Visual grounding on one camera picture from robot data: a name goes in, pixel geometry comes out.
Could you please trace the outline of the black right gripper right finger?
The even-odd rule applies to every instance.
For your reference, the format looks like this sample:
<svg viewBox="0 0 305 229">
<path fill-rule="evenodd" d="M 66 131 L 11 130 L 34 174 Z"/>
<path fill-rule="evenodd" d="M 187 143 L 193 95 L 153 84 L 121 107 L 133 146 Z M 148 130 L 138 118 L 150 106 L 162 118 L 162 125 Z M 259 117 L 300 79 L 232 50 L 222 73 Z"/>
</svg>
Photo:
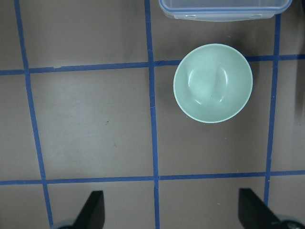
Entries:
<svg viewBox="0 0 305 229">
<path fill-rule="evenodd" d="M 279 218 L 250 189 L 240 188 L 238 219 L 244 229 L 277 229 Z"/>
</svg>

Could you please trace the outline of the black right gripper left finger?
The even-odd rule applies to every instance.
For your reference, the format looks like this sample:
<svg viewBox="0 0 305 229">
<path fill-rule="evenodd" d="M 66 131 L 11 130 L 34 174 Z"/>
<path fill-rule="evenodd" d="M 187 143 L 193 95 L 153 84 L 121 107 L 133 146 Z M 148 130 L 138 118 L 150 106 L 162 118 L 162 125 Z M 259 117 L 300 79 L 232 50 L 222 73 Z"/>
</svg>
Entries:
<svg viewBox="0 0 305 229">
<path fill-rule="evenodd" d="M 74 229 L 102 229 L 105 223 L 105 207 L 103 191 L 93 191 L 78 217 Z"/>
</svg>

